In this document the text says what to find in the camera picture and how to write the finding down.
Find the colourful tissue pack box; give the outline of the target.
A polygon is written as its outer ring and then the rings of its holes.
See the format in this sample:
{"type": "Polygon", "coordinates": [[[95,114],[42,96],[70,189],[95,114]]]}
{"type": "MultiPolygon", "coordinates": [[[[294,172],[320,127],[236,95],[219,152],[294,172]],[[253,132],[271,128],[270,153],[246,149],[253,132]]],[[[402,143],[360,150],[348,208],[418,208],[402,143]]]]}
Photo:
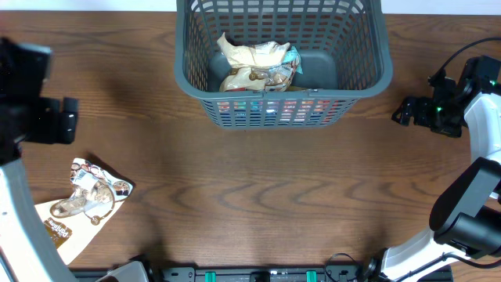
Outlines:
{"type": "Polygon", "coordinates": [[[223,126],[299,126],[329,122],[339,110],[340,100],[285,99],[217,102],[214,115],[223,126]]]}

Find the tan snack pouch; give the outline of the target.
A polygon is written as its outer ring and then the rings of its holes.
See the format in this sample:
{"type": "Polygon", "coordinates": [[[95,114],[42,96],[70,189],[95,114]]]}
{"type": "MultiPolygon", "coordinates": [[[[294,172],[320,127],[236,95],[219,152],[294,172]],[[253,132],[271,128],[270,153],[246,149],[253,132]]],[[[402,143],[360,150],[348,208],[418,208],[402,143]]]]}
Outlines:
{"type": "Polygon", "coordinates": [[[289,42],[281,45],[274,41],[250,46],[232,45],[225,33],[217,40],[217,44],[231,68],[270,68],[280,65],[290,48],[289,42]]]}
{"type": "Polygon", "coordinates": [[[82,158],[70,166],[73,193],[35,209],[60,258],[71,264],[132,193],[134,186],[82,158]]]}
{"type": "Polygon", "coordinates": [[[220,92],[266,91],[284,92],[291,84],[296,67],[289,64],[270,69],[242,67],[232,69],[220,84],[220,92]]]}

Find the light teal tissue packet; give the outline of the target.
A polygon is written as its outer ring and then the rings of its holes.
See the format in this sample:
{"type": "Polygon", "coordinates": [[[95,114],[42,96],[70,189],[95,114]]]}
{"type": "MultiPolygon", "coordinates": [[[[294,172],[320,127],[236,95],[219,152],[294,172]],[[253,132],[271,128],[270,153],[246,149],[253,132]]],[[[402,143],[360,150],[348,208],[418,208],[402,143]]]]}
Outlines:
{"type": "Polygon", "coordinates": [[[303,74],[301,66],[301,56],[297,49],[292,46],[283,58],[283,63],[290,63],[299,74],[303,74]]]}

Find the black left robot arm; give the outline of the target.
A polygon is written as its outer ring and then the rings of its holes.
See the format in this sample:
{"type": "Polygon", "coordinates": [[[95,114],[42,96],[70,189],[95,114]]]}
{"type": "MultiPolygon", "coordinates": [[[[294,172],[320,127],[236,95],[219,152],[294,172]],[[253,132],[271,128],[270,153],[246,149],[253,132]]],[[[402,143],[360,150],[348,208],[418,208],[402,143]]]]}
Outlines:
{"type": "Polygon", "coordinates": [[[44,98],[52,50],[1,40],[1,279],[3,281],[151,281],[135,257],[108,271],[69,269],[131,195],[134,186],[83,158],[70,166],[68,198],[35,204],[22,142],[71,144],[78,101],[44,98]]]}

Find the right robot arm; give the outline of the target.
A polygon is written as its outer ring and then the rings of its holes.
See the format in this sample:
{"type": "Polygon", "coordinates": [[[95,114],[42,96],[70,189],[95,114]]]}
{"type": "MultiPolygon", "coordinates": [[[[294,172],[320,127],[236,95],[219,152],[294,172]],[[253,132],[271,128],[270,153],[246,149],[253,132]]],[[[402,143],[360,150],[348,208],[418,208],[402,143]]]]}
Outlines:
{"type": "Polygon", "coordinates": [[[467,128],[471,163],[436,200],[427,228],[372,257],[359,281],[419,281],[454,262],[500,257],[500,213],[485,204],[500,199],[499,72],[499,60],[470,58],[458,81],[440,70],[428,79],[432,97],[407,97],[392,114],[448,137],[467,128]]]}

